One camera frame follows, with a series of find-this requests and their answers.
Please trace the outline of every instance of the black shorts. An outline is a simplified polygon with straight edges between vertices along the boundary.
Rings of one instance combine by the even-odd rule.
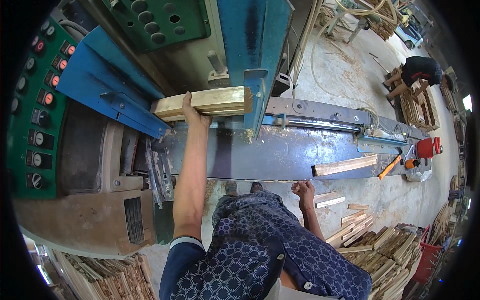
[[[411,74],[410,71],[408,71],[407,64],[405,64],[402,68],[402,79],[408,87],[411,87],[412,84],[418,80],[418,77],[414,78],[413,76],[414,74]]]

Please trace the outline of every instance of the factory floor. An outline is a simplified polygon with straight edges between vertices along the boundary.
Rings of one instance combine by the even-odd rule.
[[[349,16],[347,22],[357,20]],[[353,100],[333,97],[323,92],[316,84],[311,72],[311,52],[320,28],[315,28],[310,36],[303,55],[305,62],[297,82],[296,98],[325,102],[349,108],[365,106]],[[387,90],[382,82],[386,72],[373,60],[372,53],[389,71],[405,63],[410,56],[428,56],[423,49],[408,50],[404,43],[394,35],[384,42],[372,30],[362,30],[355,40],[347,44],[349,33],[334,30],[334,37],[321,37],[315,50],[313,67],[317,78],[325,88],[333,93],[349,97],[358,97],[370,103],[380,116],[396,119],[395,112],[386,101]],[[330,41],[340,46],[347,54],[341,53]],[[313,180],[316,194],[338,192],[345,196],[345,202],[317,209],[318,221],[325,237],[334,234],[340,228],[340,219],[353,213],[347,210],[348,204],[368,204],[368,213],[374,215],[373,231],[383,226],[395,226],[397,223],[415,224],[421,227],[431,225],[442,205],[448,200],[450,180],[458,172],[458,146],[455,138],[453,117],[446,109],[438,85],[432,87],[432,94],[440,119],[440,128],[430,132],[440,137],[444,153],[435,156],[432,162],[432,177],[425,182],[409,182],[404,176],[387,176],[354,180]],[[250,191],[250,182],[238,182],[238,194]],[[291,193],[291,184],[264,183],[264,188],[280,195],[286,207],[303,222],[298,204],[298,196]],[[225,182],[211,180],[207,185],[204,218],[202,224],[202,243],[208,249],[212,240],[212,214],[218,199],[225,194]],[[159,283],[168,256],[168,245],[155,245],[144,248],[141,253],[148,255],[153,273],[154,288],[158,292]]]

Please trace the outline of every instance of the green control panel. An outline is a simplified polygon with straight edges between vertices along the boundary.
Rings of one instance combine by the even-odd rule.
[[[211,34],[204,0],[103,0],[143,53]]]
[[[10,99],[7,131],[9,179],[14,199],[53,199],[63,115],[69,99],[56,86],[77,43],[53,19],[32,41]]]

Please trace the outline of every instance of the orange hammer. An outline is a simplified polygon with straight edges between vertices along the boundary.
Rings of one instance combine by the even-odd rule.
[[[380,180],[382,180],[393,169],[393,167],[395,167],[398,164],[398,162],[402,159],[402,148],[399,148],[398,150],[400,151],[400,154],[395,158],[393,163],[388,165],[388,167],[382,173],[380,173],[380,175],[378,176]]]

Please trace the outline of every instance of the blue patterned shirt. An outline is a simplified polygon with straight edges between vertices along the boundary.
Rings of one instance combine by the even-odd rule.
[[[212,223],[212,243],[172,241],[160,299],[264,299],[283,269],[300,291],[365,300],[370,275],[301,226],[268,191],[228,198]]]

